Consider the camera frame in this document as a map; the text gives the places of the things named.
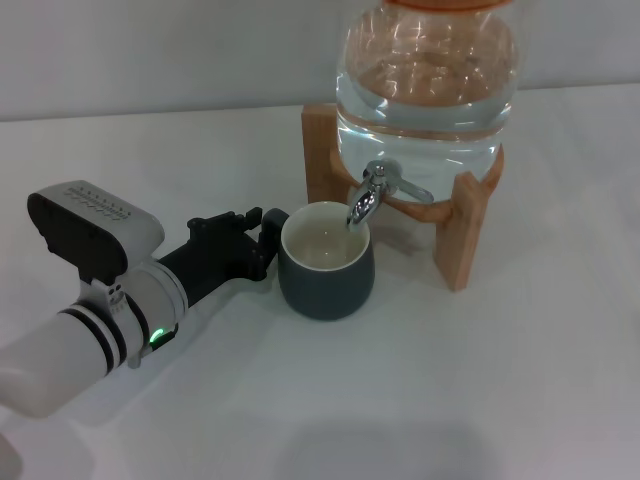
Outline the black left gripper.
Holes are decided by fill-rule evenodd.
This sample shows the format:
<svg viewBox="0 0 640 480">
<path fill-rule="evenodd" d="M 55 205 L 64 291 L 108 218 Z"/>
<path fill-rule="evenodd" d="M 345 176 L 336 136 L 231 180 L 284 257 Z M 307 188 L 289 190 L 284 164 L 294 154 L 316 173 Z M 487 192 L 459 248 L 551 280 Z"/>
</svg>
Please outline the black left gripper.
<svg viewBox="0 0 640 480">
<path fill-rule="evenodd" d="M 187 222 L 188 241 L 162 257 L 164 265 L 180 282 L 190 306 L 229 280 L 261 281 L 278 253 L 278 229 L 263 227 L 258 241 L 248 235 L 261 225 L 263 209 L 245 214 L 227 212 Z"/>
</svg>

